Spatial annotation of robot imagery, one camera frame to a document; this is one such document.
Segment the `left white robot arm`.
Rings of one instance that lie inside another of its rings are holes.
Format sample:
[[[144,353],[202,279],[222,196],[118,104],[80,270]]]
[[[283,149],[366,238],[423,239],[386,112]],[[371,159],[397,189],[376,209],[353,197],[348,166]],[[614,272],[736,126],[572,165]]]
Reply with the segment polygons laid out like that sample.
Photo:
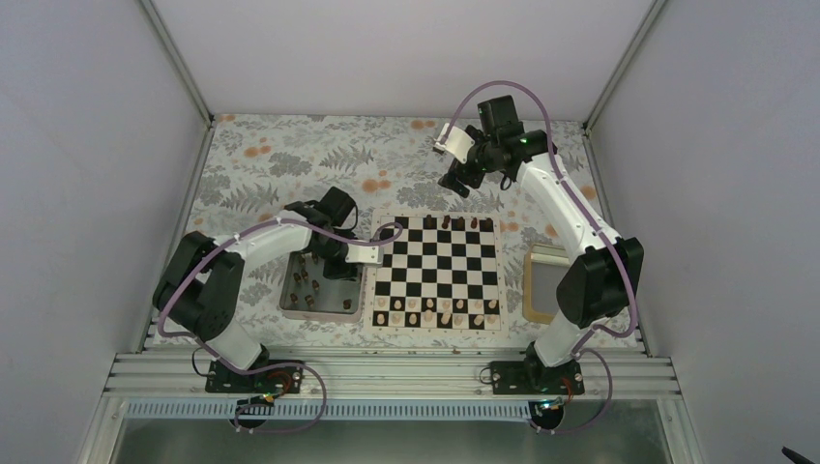
[[[231,364],[230,377],[247,392],[269,378],[263,345],[236,320],[245,275],[293,252],[312,258],[325,280],[354,280],[359,265],[347,261],[354,232],[343,223],[357,213],[355,200],[332,187],[320,200],[288,204],[274,218],[229,239],[185,235],[155,289],[152,305],[188,337]]]

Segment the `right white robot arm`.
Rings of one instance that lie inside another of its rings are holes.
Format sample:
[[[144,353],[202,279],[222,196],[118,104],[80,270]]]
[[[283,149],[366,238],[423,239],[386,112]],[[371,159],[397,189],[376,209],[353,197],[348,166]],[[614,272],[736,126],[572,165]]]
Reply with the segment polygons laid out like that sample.
[[[439,184],[465,197],[488,173],[517,183],[545,213],[570,260],[556,288],[559,310],[526,352],[523,378],[536,393],[561,380],[596,333],[624,338],[637,325],[636,289],[644,250],[623,238],[584,197],[555,151],[551,128],[526,130],[510,96],[479,104],[478,127],[443,125],[435,152],[453,157]]]

